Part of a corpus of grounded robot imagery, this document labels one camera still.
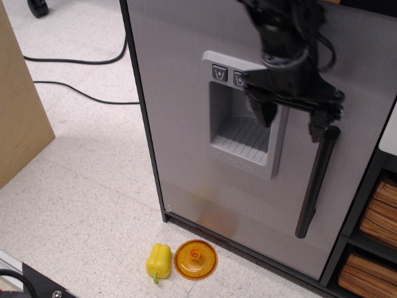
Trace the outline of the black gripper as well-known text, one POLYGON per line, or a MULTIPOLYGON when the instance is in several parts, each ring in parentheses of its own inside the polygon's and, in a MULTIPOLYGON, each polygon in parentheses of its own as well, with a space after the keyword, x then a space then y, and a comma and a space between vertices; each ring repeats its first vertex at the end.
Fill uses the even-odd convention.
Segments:
POLYGON ((342 116, 344 93, 326 82, 311 62, 266 64, 243 72, 244 92, 258 121, 270 127, 278 105, 310 113, 309 133, 318 143, 324 131, 342 116))

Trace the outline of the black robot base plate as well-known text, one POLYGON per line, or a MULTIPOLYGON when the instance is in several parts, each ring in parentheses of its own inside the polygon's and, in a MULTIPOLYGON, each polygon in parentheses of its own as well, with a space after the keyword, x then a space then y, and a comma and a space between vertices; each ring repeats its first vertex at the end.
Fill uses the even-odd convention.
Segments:
POLYGON ((22 273, 33 285, 37 297, 77 298, 72 292, 25 263, 22 263, 22 273))

